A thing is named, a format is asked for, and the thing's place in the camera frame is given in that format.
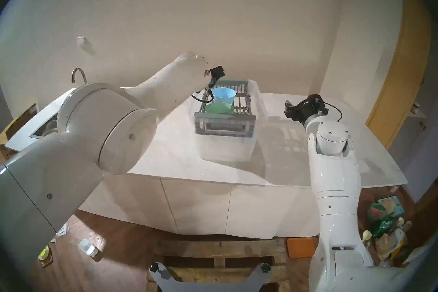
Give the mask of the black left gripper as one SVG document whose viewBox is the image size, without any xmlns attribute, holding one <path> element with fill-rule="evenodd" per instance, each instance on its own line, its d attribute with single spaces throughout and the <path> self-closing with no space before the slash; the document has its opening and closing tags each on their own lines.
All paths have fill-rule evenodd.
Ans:
<svg viewBox="0 0 438 292">
<path fill-rule="evenodd" d="M 225 71 L 222 66 L 216 66 L 210 69 L 211 80 L 208 83 L 207 89 L 211 90 L 214 87 L 214 81 L 218 81 L 219 79 L 225 76 Z"/>
</svg>

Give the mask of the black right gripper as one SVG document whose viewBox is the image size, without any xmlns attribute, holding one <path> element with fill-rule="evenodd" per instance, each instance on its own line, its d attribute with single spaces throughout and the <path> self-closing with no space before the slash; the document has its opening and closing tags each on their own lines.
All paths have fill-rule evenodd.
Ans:
<svg viewBox="0 0 438 292">
<path fill-rule="evenodd" d="M 313 115 L 326 116 L 329 112 L 323 101 L 303 101 L 294 106 L 289 100 L 285 101 L 285 111 L 286 118 L 302 125 Z"/>
</svg>

